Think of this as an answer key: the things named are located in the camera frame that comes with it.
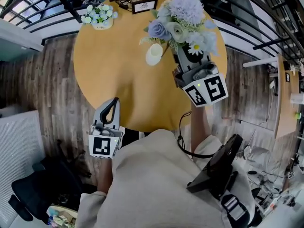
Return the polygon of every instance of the person's arm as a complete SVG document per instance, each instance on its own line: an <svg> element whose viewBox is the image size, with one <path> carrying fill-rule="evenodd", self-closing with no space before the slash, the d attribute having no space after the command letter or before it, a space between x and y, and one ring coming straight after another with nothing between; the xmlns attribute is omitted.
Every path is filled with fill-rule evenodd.
<svg viewBox="0 0 304 228"><path fill-rule="evenodd" d="M112 159L102 159L100 165L99 177L97 180L97 191L108 193L112 185Z"/></svg>
<svg viewBox="0 0 304 228"><path fill-rule="evenodd" d="M211 135L211 129L205 107L196 108L191 103L191 111L191 151L194 152L197 146Z"/></svg>

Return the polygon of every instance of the green leaf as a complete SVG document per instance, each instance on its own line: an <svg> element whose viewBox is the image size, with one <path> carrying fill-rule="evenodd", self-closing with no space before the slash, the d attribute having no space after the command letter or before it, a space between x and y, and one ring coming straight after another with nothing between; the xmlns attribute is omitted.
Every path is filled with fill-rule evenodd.
<svg viewBox="0 0 304 228"><path fill-rule="evenodd" d="M154 18L157 18L158 11L155 9L151 9L150 11L151 11L152 15L154 16Z"/></svg>

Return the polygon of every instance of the round wooden table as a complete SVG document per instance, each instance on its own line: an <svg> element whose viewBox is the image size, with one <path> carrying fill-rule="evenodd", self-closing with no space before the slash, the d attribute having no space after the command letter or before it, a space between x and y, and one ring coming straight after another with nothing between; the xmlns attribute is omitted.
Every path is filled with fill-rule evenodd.
<svg viewBox="0 0 304 228"><path fill-rule="evenodd" d="M157 9L165 0L158 0ZM96 109L102 103L119 97L120 125L141 132L163 128L175 130L181 116L191 109L190 99L176 88L172 72L176 68L170 49L156 66L149 66L145 55L150 43L139 45L148 33L143 29L153 20L148 12L132 14L105 1L118 12L118 18L107 30L82 26L75 43L74 70L82 93ZM218 55L211 55L226 76L226 47L218 28ZM189 123L185 118L182 123Z"/></svg>

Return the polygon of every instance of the white cup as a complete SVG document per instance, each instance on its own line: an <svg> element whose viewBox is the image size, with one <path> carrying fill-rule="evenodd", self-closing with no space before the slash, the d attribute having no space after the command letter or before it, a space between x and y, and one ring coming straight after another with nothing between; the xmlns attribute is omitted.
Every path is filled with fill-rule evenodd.
<svg viewBox="0 0 304 228"><path fill-rule="evenodd" d="M159 63L162 58L162 46L160 44L153 44L147 51L146 62L150 66L154 66Z"/></svg>

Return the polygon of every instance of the white flower pot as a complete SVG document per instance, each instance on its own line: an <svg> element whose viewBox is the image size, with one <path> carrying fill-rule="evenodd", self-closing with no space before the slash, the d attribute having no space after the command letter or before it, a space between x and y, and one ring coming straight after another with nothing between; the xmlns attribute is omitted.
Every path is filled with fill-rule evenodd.
<svg viewBox="0 0 304 228"><path fill-rule="evenodd" d="M107 20L109 21L109 24L108 24L108 25L104 25L104 22L102 22L102 23L97 23L97 24L94 24L94 25L93 25L94 29L102 30L102 29L109 29L109 28L111 28L112 25L113 25L114 19L113 19L113 18L108 18Z"/></svg>

